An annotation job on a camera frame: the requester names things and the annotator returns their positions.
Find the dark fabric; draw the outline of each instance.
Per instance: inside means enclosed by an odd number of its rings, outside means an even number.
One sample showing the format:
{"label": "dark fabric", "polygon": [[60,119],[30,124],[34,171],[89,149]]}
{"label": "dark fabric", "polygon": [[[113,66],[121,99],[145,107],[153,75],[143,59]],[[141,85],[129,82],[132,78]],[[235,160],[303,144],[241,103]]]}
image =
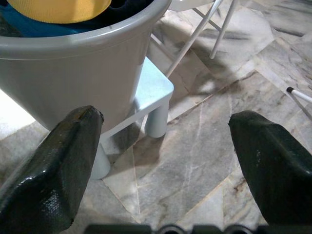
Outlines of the dark fabric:
{"label": "dark fabric", "polygon": [[11,5],[0,6],[5,20],[24,37],[56,37],[88,32],[121,22],[146,8],[153,0],[113,0],[99,16],[80,23],[52,24],[30,19]]}
{"label": "dark fabric", "polygon": [[0,189],[0,234],[54,234],[74,221],[98,148],[102,114],[75,109]]}
{"label": "dark fabric", "polygon": [[244,111],[230,129],[243,175],[269,224],[312,225],[312,156],[282,126]]}

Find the floor tile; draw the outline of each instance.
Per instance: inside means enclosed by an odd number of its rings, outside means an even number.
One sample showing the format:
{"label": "floor tile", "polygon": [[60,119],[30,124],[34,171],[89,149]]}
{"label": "floor tile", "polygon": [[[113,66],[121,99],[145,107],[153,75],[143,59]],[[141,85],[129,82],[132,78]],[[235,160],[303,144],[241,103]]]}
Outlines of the floor tile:
{"label": "floor tile", "polygon": [[47,134],[48,130],[34,122],[0,141],[0,186],[20,162],[36,150]]}
{"label": "floor tile", "polygon": [[301,37],[312,31],[312,5],[308,0],[286,0],[263,11],[275,30]]}
{"label": "floor tile", "polygon": [[227,123],[246,109],[285,123],[298,107],[255,73],[170,122],[165,137],[134,146],[142,222],[177,222],[237,167]]}
{"label": "floor tile", "polygon": [[223,190],[220,186],[196,204],[177,225],[191,230],[194,225],[213,225],[223,229]]}
{"label": "floor tile", "polygon": [[299,110],[284,127],[312,154],[312,105],[305,106],[304,101],[300,102],[304,109]]}
{"label": "floor tile", "polygon": [[233,224],[244,225],[252,230],[266,225],[248,184],[238,167],[222,184],[224,227]]}
{"label": "floor tile", "polygon": [[273,41],[271,27],[262,13],[246,7],[239,8],[233,14],[216,57],[210,59],[209,53],[216,37],[215,30],[207,28],[192,46],[216,78],[224,78],[236,72]]}
{"label": "floor tile", "polygon": [[281,90],[291,86],[312,95],[312,64],[286,41],[276,39],[257,56],[261,60],[258,71]]}
{"label": "floor tile", "polygon": [[103,181],[120,200],[125,209],[131,213],[136,222],[140,222],[140,207],[132,148],[118,158]]}

